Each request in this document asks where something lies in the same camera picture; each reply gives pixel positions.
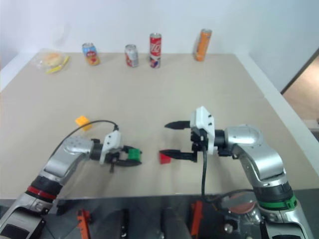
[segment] red block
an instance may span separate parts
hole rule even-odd
[[[171,158],[166,156],[165,154],[159,153],[159,160],[161,164],[170,163]]]

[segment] cable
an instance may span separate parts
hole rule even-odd
[[[50,157],[52,157],[55,152],[58,150],[58,148],[62,145],[62,143],[64,142],[65,139],[67,139],[68,137],[70,137],[72,134],[74,134],[76,131],[78,131],[79,129],[87,126],[87,125],[90,125],[90,124],[93,124],[93,123],[99,123],[99,122],[106,122],[106,123],[112,123],[114,125],[114,129],[113,130],[118,130],[119,129],[119,126],[114,123],[113,121],[110,121],[110,120],[105,120],[105,119],[100,119],[100,120],[95,120],[95,121],[92,121],[92,122],[89,122],[89,123],[86,123],[78,128],[76,128],[75,130],[73,130],[72,132],[70,132],[67,136],[64,137],[64,139],[58,144],[58,146],[54,149],[53,153],[51,154]]]
[[[228,193],[224,193],[221,195],[218,195],[214,197],[213,199],[208,199],[205,195],[205,182],[206,182],[206,170],[207,170],[207,151],[206,147],[202,147],[203,150],[203,173],[202,173],[202,178],[201,178],[201,196],[204,202],[206,203],[217,203],[219,200],[225,198],[225,197],[230,197],[231,195],[234,195],[236,193],[242,193],[242,192],[254,192],[252,189],[238,189],[234,191],[230,191]]]

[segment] yellow block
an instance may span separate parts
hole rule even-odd
[[[77,118],[77,119],[75,120],[75,122],[76,122],[79,126],[82,126],[82,125],[85,125],[86,123],[89,123],[90,121],[89,121],[89,119],[87,119],[85,116],[80,116],[79,118]],[[84,131],[87,131],[87,130],[89,130],[90,128],[92,128],[92,125],[91,125],[91,124],[89,124],[88,126],[83,127],[82,129],[83,129]]]

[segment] table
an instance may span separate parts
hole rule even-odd
[[[146,54],[129,68],[120,53],[100,54],[101,64],[89,66],[81,53],[55,74],[45,75],[30,63],[0,94],[0,198],[24,192],[48,160],[55,146],[71,130],[74,120],[113,120],[126,145],[143,151],[142,165],[132,168],[80,165],[60,198],[199,194],[202,156],[198,163],[173,160],[160,165],[158,151],[190,151],[189,130],[163,126],[189,120],[205,106],[216,128],[252,124],[264,133],[268,145],[281,155],[294,189],[316,188],[319,177],[303,151],[264,95],[234,55],[207,55],[196,62],[190,54],[165,54],[162,66],[152,69]],[[111,125],[94,125],[86,138],[100,138]],[[206,191],[221,193],[250,184],[238,160],[209,157]]]

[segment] red soda can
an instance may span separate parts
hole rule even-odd
[[[152,33],[150,35],[150,62],[152,68],[160,67],[160,50],[161,50],[161,35]]]
[[[126,64],[130,67],[137,67],[139,65],[138,50],[136,45],[129,44],[125,46]]]

